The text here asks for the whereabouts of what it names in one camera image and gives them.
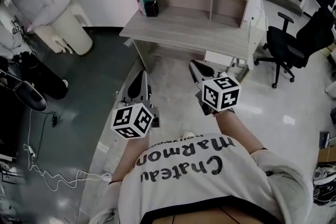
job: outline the chair armrest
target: chair armrest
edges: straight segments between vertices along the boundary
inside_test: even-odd
[[[297,56],[297,57],[299,57],[299,58],[304,58],[304,54],[302,53],[302,52],[300,52],[299,50],[297,50],[296,48],[293,48],[292,46],[290,46],[290,45],[287,45],[287,48],[288,48],[288,50],[292,53],[292,54],[294,54],[295,56]]]
[[[291,22],[292,24],[294,23],[293,19],[289,16],[287,16],[286,14],[283,14],[281,12],[278,12],[278,15],[281,17],[281,18],[284,18],[285,20]]]
[[[284,18],[285,21],[283,22],[283,27],[282,27],[282,31],[286,32],[287,31],[287,26],[288,26],[288,22],[291,22],[292,24],[294,23],[293,19],[289,16],[287,16],[286,14],[283,14],[281,12],[278,12],[278,15],[281,17],[281,18]]]

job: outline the dark gray floor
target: dark gray floor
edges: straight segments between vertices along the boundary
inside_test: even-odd
[[[53,72],[68,80],[69,91],[62,100],[47,98],[47,111],[56,111],[59,123],[52,128],[51,115],[48,116],[37,164],[51,174],[61,173],[67,180],[74,180],[79,169],[89,169],[116,92],[120,91],[138,55],[134,47],[123,45],[125,38],[117,33],[93,33],[91,37],[94,47],[86,56],[57,55],[48,51],[43,59]],[[45,115],[32,112],[30,144],[35,152],[44,119]],[[29,110],[26,109],[21,120],[17,164],[25,183],[4,184],[12,206],[22,223],[76,223],[84,183],[75,189],[60,183],[59,190],[53,192],[37,172],[27,169],[28,155],[22,144],[27,143],[28,126]],[[48,179],[53,188],[57,180]]]

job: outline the black box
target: black box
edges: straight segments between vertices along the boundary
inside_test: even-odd
[[[331,116],[332,123],[336,124],[336,108],[331,110],[330,116]]]
[[[156,1],[147,1],[145,3],[147,17],[156,17],[159,13],[158,3]]]

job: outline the white cable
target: white cable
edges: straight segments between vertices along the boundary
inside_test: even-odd
[[[31,154],[29,153],[29,150],[28,150],[28,147],[29,147],[29,139],[30,139],[30,126],[31,126],[31,121],[32,120],[32,117],[31,117],[31,110],[30,110],[30,114],[29,114],[29,132],[28,132],[28,142],[27,144],[23,144],[23,149],[25,151],[28,151],[28,169],[29,171],[31,171],[33,168],[35,171],[38,171],[40,173],[40,175],[44,178],[44,180],[46,181],[48,187],[52,190],[52,191],[57,191],[58,190],[58,187],[59,187],[59,183],[60,182],[64,182],[66,185],[68,185],[70,188],[76,188],[77,187],[77,182],[78,181],[85,181],[85,180],[93,180],[93,181],[99,181],[99,180],[102,180],[105,176],[111,176],[110,173],[105,173],[103,174],[102,176],[100,175],[95,175],[95,174],[90,174],[90,173],[87,173],[87,172],[84,172],[84,171],[81,171],[81,170],[78,170],[77,172],[77,176],[76,176],[76,179],[73,180],[73,181],[67,181],[64,177],[62,177],[61,174],[57,174],[55,176],[52,176],[51,174],[49,174],[46,170],[44,170],[43,172],[40,170],[40,168],[38,167],[37,164],[34,164],[34,160],[33,160],[33,157],[31,156]],[[92,176],[97,176],[98,178],[83,178],[83,179],[80,179],[78,178],[79,174],[80,173],[83,173],[83,174],[86,174],[86,175],[92,175]],[[59,181],[57,181],[57,188],[56,189],[53,189],[49,183],[48,183],[48,180],[45,176],[45,174],[47,174],[49,177],[51,178],[55,178],[57,176],[61,177],[62,179],[60,179]]]

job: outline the black cloth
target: black cloth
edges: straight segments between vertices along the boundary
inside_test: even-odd
[[[68,92],[65,83],[35,55],[24,52],[13,60],[20,66],[21,79],[30,82],[40,93],[56,100],[65,97]]]
[[[287,45],[296,47],[296,38],[287,32],[282,31],[274,26],[269,26],[267,31],[267,41],[271,40],[268,49],[272,55],[276,55],[277,59],[288,62],[291,55]]]

